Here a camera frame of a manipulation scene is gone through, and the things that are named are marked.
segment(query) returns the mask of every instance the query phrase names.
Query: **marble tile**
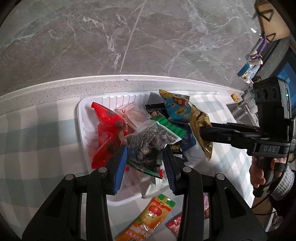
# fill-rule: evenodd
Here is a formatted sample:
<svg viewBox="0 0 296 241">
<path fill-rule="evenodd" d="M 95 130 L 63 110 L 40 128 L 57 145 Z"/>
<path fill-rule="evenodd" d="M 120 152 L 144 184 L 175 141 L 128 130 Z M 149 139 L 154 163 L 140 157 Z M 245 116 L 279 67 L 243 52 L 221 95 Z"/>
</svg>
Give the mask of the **marble tile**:
<svg viewBox="0 0 296 241">
<path fill-rule="evenodd" d="M 236 73 L 260 31 L 251 1 L 147 0 L 121 73 L 243 88 Z"/>
<path fill-rule="evenodd" d="M 254 12 L 253 0 L 22 0 L 0 27 L 0 96 L 119 73 L 244 88 Z"/>
</svg>

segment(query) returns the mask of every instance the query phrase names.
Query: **sweater cuff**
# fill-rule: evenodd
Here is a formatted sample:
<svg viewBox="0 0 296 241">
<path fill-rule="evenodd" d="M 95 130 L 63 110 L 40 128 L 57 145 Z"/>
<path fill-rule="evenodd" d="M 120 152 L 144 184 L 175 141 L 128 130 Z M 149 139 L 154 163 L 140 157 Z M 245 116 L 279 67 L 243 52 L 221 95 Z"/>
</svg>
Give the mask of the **sweater cuff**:
<svg viewBox="0 0 296 241">
<path fill-rule="evenodd" d="M 283 178 L 272 192 L 272 197 L 276 200 L 282 200 L 291 190 L 294 183 L 294 173 L 290 170 L 289 166 L 283 173 Z"/>
</svg>

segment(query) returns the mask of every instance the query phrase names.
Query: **metal pivot bolt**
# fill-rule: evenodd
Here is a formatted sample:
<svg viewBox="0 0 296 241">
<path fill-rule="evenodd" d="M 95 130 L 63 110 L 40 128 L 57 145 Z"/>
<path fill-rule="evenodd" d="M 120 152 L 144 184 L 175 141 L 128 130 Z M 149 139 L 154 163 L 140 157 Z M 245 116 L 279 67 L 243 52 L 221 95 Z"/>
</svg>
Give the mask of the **metal pivot bolt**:
<svg viewBox="0 0 296 241">
<path fill-rule="evenodd" d="M 219 180 L 224 180 L 225 176 L 224 176 L 223 174 L 221 174 L 221 173 L 218 173 L 218 174 L 217 174 L 217 178 L 218 178 Z"/>
<path fill-rule="evenodd" d="M 183 167 L 183 171 L 184 172 L 191 172 L 191 168 L 190 167 Z"/>
<path fill-rule="evenodd" d="M 66 180 L 67 180 L 67 181 L 71 181 L 73 178 L 74 178 L 74 175 L 73 175 L 73 174 L 68 174 L 68 175 L 66 176 Z"/>
<path fill-rule="evenodd" d="M 100 167 L 99 168 L 99 172 L 100 173 L 105 173 L 107 171 L 107 168 L 106 167 Z"/>
</svg>

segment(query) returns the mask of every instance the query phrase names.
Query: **tile grout line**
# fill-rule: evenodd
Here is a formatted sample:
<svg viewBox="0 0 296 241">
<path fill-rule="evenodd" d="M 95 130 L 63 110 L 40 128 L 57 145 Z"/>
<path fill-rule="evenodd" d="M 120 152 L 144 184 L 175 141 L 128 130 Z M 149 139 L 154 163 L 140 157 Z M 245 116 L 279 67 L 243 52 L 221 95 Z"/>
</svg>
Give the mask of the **tile grout line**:
<svg viewBox="0 0 296 241">
<path fill-rule="evenodd" d="M 133 37 L 133 33 L 134 33 L 135 29 L 136 29 L 137 23 L 138 23 L 138 21 L 139 21 L 139 19 L 140 19 L 140 15 L 141 15 L 141 13 L 142 13 L 142 10 L 143 10 L 143 8 L 144 8 L 146 2 L 147 2 L 147 0 L 144 0 L 143 5 L 142 5 L 142 7 L 141 7 L 141 10 L 140 10 L 140 12 L 139 12 L 139 15 L 138 15 L 138 17 L 137 17 L 137 19 L 136 19 L 136 21 L 135 21 L 134 26 L 133 26 L 133 30 L 131 31 L 131 36 L 130 36 L 130 38 L 129 38 L 129 40 L 128 40 L 128 43 L 127 43 L 127 45 L 126 45 L 126 50 L 125 50 L 125 52 L 124 52 L 124 56 L 123 56 L 123 59 L 122 59 L 122 63 L 121 63 L 120 71 L 119 71 L 120 74 L 121 74 L 121 71 L 122 71 L 122 67 L 123 67 L 124 60 L 125 60 L 125 58 L 126 58 L 126 53 L 127 53 L 127 51 L 128 51 L 128 47 L 129 47 L 129 45 L 130 45 L 130 43 L 131 43 L 131 38 Z"/>
</svg>

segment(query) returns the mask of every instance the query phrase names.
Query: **sink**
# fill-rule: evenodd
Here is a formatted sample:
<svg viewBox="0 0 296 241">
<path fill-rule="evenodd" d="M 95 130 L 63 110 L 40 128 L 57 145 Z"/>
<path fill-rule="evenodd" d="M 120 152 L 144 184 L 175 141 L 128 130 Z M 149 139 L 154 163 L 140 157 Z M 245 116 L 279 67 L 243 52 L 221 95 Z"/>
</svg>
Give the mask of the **sink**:
<svg viewBox="0 0 296 241">
<path fill-rule="evenodd" d="M 239 115 L 234 115 L 235 113 L 237 113 L 237 110 L 239 108 L 238 103 L 228 104 L 227 107 L 230 110 L 231 114 L 234 116 L 237 123 L 250 126 L 259 126 L 257 116 L 255 114 L 251 114 L 250 111 L 244 108 L 242 108 Z"/>
</svg>

